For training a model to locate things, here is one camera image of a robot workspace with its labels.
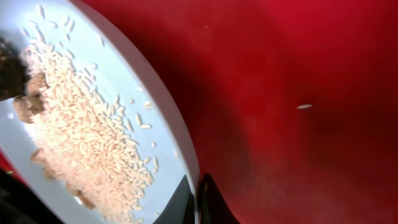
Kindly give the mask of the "brown food scrap chunk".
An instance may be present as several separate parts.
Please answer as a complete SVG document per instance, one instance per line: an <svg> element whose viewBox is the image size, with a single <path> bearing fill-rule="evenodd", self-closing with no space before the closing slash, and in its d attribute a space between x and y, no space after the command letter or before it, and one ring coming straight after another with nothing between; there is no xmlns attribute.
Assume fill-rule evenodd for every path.
<svg viewBox="0 0 398 224"><path fill-rule="evenodd" d="M27 67L20 51L1 37L1 101L23 96L29 81Z"/></svg>

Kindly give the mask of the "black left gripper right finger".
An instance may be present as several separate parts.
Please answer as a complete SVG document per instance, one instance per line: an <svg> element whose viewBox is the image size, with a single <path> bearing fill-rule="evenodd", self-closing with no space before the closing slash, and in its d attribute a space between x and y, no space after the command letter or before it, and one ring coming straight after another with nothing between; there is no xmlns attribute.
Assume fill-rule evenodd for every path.
<svg viewBox="0 0 398 224"><path fill-rule="evenodd" d="M203 174L198 195L201 224L240 224L210 174Z"/></svg>

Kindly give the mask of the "pile of rice grains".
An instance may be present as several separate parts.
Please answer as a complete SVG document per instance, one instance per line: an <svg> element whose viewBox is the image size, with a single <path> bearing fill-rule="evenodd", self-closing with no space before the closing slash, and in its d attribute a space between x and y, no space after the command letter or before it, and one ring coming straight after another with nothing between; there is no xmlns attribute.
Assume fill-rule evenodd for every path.
<svg viewBox="0 0 398 224"><path fill-rule="evenodd" d="M38 150L33 159L44 172L108 223L144 223L146 189L159 166L142 156L132 137L132 123L119 100L108 103L97 91L94 76L78 70L71 52L62 54L40 34L30 38L27 62L44 110L29 120Z"/></svg>

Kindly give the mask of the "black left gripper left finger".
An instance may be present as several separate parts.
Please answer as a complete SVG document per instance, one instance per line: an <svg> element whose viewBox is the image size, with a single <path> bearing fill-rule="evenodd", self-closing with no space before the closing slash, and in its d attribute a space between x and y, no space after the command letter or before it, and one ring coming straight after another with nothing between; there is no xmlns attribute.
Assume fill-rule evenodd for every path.
<svg viewBox="0 0 398 224"><path fill-rule="evenodd" d="M195 224L195 200L186 176L154 224Z"/></svg>

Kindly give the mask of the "light blue dinner plate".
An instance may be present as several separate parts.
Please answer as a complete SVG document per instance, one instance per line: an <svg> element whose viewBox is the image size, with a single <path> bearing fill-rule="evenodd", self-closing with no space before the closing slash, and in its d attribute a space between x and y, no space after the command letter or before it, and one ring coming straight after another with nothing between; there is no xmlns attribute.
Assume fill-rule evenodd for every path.
<svg viewBox="0 0 398 224"><path fill-rule="evenodd" d="M78 70L88 70L108 102L119 100L133 126L142 156L158 159L154 183L135 216L154 223L187 177L200 221L200 169L187 126L164 83L140 50L107 18L81 1L2 1L1 36L24 50L40 34L62 53L71 52Z"/></svg>

